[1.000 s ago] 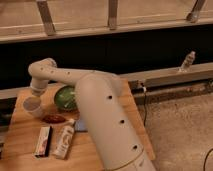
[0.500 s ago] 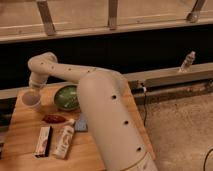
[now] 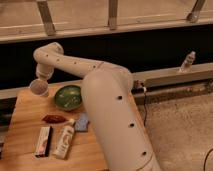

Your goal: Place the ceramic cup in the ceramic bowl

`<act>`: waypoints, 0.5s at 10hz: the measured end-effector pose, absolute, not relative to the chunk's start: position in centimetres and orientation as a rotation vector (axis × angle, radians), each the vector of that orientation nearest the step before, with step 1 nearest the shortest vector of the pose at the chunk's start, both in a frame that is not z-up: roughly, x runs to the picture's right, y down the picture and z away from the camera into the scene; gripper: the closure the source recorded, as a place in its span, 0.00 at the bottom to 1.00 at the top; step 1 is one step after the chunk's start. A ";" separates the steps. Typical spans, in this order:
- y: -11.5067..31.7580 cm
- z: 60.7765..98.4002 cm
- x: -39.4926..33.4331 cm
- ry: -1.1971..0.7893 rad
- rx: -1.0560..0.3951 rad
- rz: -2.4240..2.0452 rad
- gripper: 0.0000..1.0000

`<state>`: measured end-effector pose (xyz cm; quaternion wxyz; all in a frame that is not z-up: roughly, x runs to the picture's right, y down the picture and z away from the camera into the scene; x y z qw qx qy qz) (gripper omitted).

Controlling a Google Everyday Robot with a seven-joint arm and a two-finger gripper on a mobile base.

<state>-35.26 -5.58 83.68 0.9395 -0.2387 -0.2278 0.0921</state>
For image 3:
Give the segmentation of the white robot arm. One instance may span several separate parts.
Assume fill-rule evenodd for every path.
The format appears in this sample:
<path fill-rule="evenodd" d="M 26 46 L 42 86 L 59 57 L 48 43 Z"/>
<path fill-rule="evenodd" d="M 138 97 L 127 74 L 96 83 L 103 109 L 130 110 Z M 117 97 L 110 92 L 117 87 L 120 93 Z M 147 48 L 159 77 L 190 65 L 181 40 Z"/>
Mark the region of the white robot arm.
<path fill-rule="evenodd" d="M 143 123 L 132 108 L 132 73 L 105 61 L 71 57 L 53 42 L 36 49 L 36 75 L 48 80 L 55 69 L 82 79 L 81 96 L 110 171 L 162 171 Z"/>

